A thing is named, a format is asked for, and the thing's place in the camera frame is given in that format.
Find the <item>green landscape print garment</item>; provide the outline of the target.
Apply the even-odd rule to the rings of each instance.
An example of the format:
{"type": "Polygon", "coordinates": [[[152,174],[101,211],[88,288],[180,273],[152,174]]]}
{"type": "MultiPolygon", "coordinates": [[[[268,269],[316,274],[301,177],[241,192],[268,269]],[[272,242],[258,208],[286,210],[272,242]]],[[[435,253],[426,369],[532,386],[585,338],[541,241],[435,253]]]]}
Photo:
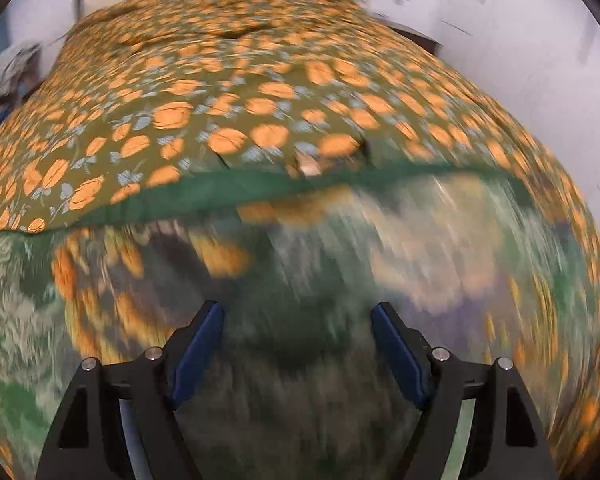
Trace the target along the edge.
{"type": "Polygon", "coordinates": [[[80,362],[165,344],[203,302],[219,352],[176,412],[210,479],[383,479],[419,416],[370,332],[388,301],[459,358],[513,360],[563,479],[600,479],[600,259],[501,171],[244,171],[0,232],[0,464],[33,477],[80,362]]]}

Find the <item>pile of clothes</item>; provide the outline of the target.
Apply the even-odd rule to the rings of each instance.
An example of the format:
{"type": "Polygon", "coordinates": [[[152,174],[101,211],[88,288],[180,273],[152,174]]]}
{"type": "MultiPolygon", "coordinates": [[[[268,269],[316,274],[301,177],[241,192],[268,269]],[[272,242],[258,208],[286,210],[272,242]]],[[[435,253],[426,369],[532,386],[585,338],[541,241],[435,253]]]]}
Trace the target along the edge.
{"type": "Polygon", "coordinates": [[[42,44],[23,41],[0,53],[0,128],[10,113],[38,88],[42,44]]]}

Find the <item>olive orange floral bedspread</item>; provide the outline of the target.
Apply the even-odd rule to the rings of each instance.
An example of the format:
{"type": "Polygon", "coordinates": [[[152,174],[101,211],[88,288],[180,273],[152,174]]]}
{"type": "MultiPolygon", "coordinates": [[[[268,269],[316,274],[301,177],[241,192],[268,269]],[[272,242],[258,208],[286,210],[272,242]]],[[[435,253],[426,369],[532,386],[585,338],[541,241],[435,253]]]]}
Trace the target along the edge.
{"type": "MultiPolygon", "coordinates": [[[[391,168],[504,172],[600,259],[592,214],[548,149],[354,0],[123,0],[82,18],[1,125],[0,232],[68,228],[205,174],[335,184],[391,168]]],[[[30,479],[153,479],[132,407],[144,352],[80,362],[30,479]]],[[[539,455],[562,479],[513,360],[454,356],[476,397],[445,472],[533,479],[539,455]]]]}

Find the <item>dark wooden bed frame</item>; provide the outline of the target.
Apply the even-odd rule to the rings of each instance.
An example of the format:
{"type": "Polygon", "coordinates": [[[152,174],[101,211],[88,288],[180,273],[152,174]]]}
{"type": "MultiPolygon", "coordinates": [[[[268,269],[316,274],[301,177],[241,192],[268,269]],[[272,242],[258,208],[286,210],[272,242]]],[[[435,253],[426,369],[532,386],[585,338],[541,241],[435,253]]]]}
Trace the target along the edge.
{"type": "Polygon", "coordinates": [[[418,32],[417,30],[412,29],[411,27],[401,25],[401,24],[398,24],[398,23],[395,23],[392,21],[381,20],[380,22],[381,22],[381,24],[384,24],[387,27],[389,27],[390,29],[392,29],[397,34],[413,41],[414,44],[417,44],[419,47],[421,47],[422,49],[427,51],[429,54],[431,54],[433,56],[438,55],[439,50],[440,50],[440,44],[436,40],[430,38],[429,36],[426,36],[426,35],[422,34],[421,32],[418,32]]]}

